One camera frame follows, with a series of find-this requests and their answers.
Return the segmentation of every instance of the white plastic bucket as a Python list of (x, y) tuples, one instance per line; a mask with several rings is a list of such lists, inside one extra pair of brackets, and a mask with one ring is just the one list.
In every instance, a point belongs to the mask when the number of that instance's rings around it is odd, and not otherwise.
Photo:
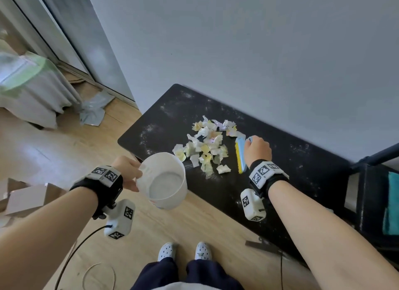
[(170, 210), (185, 199), (187, 195), (186, 170), (175, 155), (168, 152), (156, 153), (143, 161), (140, 170), (143, 176), (136, 180), (137, 188), (156, 207)]

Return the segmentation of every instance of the pants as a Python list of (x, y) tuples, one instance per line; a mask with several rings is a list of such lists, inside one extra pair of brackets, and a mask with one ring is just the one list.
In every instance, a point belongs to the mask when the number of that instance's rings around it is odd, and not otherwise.
[[(186, 267), (185, 283), (202, 284), (221, 290), (244, 290), (241, 284), (227, 275), (218, 262), (192, 260)], [(141, 271), (131, 290), (151, 290), (179, 281), (177, 265), (173, 258), (147, 264)]]

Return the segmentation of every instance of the cardboard box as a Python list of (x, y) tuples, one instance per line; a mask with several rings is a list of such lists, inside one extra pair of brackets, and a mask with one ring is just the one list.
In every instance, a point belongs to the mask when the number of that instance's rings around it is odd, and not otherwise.
[(12, 191), (5, 215), (26, 217), (40, 207), (56, 200), (67, 191), (53, 184), (31, 186)]
[(0, 181), (0, 212), (3, 212), (7, 208), (10, 192), (29, 186), (30, 185), (25, 182), (16, 181), (12, 178)]

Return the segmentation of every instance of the person's right arm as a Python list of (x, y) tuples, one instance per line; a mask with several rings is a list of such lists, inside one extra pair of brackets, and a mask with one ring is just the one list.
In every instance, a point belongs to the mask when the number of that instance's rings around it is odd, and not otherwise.
[[(269, 144), (247, 143), (248, 166), (271, 161)], [(323, 290), (399, 289), (399, 273), (356, 230), (288, 182), (277, 181), (268, 197)]]

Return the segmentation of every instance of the black cable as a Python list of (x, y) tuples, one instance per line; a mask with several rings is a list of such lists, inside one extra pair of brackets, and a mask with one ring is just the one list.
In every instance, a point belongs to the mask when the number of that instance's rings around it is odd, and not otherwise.
[(95, 231), (93, 231), (92, 233), (90, 233), (89, 236), (86, 237), (86, 238), (79, 244), (78, 247), (76, 247), (76, 249), (71, 253), (71, 255), (68, 257), (67, 261), (65, 262), (65, 265), (64, 265), (64, 267), (62, 268), (61, 273), (59, 274), (59, 277), (58, 277), (58, 279), (57, 279), (57, 282), (55, 283), (54, 290), (57, 290), (57, 289), (58, 289), (58, 285), (59, 285), (59, 282), (61, 281), (62, 274), (64, 273), (65, 268), (67, 267), (69, 261), (71, 260), (71, 258), (72, 258), (73, 255), (75, 254), (75, 252), (79, 249), (79, 247), (82, 246), (82, 244), (83, 244), (89, 237), (91, 237), (94, 233), (96, 233), (97, 231), (100, 231), (101, 229), (104, 229), (104, 228), (111, 228), (111, 227), (112, 227), (112, 225), (105, 225), (105, 226), (102, 226), (101, 228), (98, 228), (97, 230), (95, 230)]
[(281, 259), (280, 259), (280, 276), (281, 276), (281, 290), (284, 290), (282, 286), (282, 252), (281, 252)]

